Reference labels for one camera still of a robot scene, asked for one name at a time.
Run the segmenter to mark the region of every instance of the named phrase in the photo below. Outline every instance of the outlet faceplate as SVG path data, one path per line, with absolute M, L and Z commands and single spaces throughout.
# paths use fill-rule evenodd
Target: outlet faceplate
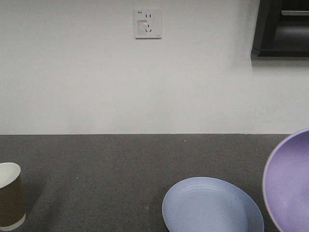
M 162 38 L 162 10 L 134 10 L 135 38 Z

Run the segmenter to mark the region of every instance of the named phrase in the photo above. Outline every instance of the brown paper cup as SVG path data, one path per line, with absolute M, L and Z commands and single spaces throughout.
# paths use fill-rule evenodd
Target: brown paper cup
M 0 163 L 0 230 L 11 231 L 26 219 L 25 199 L 16 163 Z

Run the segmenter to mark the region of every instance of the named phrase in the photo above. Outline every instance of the black cabinet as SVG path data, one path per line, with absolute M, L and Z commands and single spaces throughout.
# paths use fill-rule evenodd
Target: black cabinet
M 252 54 L 309 57 L 309 0 L 261 0 Z

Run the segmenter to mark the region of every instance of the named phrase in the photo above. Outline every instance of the gray countertop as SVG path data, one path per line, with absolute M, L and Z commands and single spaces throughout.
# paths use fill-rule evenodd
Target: gray countertop
M 262 176 L 284 134 L 1 135 L 0 162 L 22 168 L 27 219 L 16 232 L 167 232 L 161 207 L 177 182 L 228 181 L 277 232 Z

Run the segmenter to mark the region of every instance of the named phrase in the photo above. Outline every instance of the purple bowl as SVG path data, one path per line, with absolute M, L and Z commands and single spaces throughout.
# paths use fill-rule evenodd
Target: purple bowl
M 290 135 L 272 151 L 263 195 L 281 232 L 309 232 L 309 129 Z

